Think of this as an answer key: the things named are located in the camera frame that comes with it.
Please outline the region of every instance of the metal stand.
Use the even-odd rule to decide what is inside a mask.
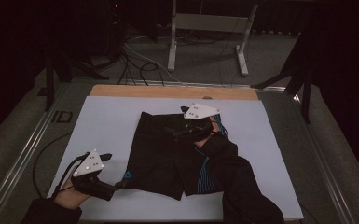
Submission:
[[[246,66],[243,50],[245,49],[252,24],[257,11],[257,4],[252,6],[252,11],[248,18],[241,17],[223,17],[211,15],[196,15],[176,12],[176,0],[173,0],[173,17],[171,30],[171,46],[168,59],[168,70],[170,72],[175,69],[176,58],[176,29],[191,29],[191,30],[207,30],[207,31],[222,31],[232,33],[243,33],[243,39],[237,49],[238,62],[240,64],[241,75],[248,76],[248,68]]]
[[[61,80],[71,81],[72,74],[68,65],[77,68],[87,75],[94,77],[96,79],[107,80],[109,77],[101,76],[92,69],[88,68],[83,63],[80,63],[64,52],[59,50],[49,39],[44,29],[39,27],[39,34],[45,45],[45,54],[46,54],[46,107],[45,111],[49,111],[52,104],[54,103],[54,71],[61,74]]]
[[[309,117],[309,108],[310,108],[310,98],[311,98],[311,83],[312,83],[312,69],[310,66],[303,65],[291,68],[290,70],[281,72],[279,75],[272,77],[262,83],[251,85],[251,88],[255,89],[264,89],[267,86],[284,79],[286,77],[292,77],[289,84],[287,84],[284,92],[296,95],[301,89],[301,86],[304,85],[303,97],[301,103],[301,114],[304,120],[307,123],[310,123]]]

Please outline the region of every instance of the table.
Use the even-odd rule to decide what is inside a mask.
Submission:
[[[246,65],[243,50],[245,49],[249,33],[252,28],[252,23],[257,11],[257,3],[252,6],[252,11],[248,18],[240,17],[224,17],[214,15],[197,15],[176,12],[176,0],[173,0],[173,16],[172,16],[172,30],[171,30],[171,46],[168,59],[168,70],[170,72],[175,69],[176,59],[176,29],[191,29],[191,30],[207,30],[207,31],[222,31],[231,33],[243,33],[242,42],[237,48],[237,58],[241,69],[242,76],[248,76],[248,68]]]
[[[205,96],[213,100],[202,100]],[[194,101],[221,106],[222,120],[231,131],[230,139],[239,146],[240,156],[251,162],[260,190],[277,203],[286,219],[303,218],[264,107],[253,90],[243,88],[95,86],[80,112],[52,187],[57,185],[71,160],[94,148],[102,154],[113,154],[112,160],[104,163],[100,179],[109,184],[118,182],[126,169],[140,111],[178,113],[177,105]],[[87,200],[82,204],[82,219],[217,221],[222,218],[221,197],[222,193],[215,193],[183,196],[181,201],[176,201],[159,194],[122,189],[111,202]]]

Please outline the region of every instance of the white table surface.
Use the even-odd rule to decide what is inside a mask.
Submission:
[[[101,181],[114,185],[127,167],[133,134],[141,112],[181,113],[180,106],[194,103],[221,110],[229,139],[238,145],[239,155],[255,172],[262,193],[275,202],[285,219],[302,219],[289,174],[261,101],[201,100],[89,96],[80,112],[68,147],[50,189],[69,163],[87,151],[112,153],[99,174]],[[83,220],[99,221],[205,221],[222,220],[222,193],[193,195],[176,201],[170,197],[136,189],[115,192],[110,202],[91,198],[82,204]]]

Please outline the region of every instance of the white triangular tracker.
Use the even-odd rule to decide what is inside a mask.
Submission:
[[[104,168],[101,157],[96,150],[93,150],[89,156],[77,167],[74,172],[74,177],[80,175],[90,174],[95,171],[100,171]]]
[[[216,114],[220,114],[220,109],[195,103],[185,113],[185,119],[204,119]]]

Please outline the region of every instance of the wooden edge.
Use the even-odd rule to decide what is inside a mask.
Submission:
[[[226,100],[258,100],[256,92],[250,88],[126,86],[98,84],[92,88],[90,95],[153,98],[212,98]]]

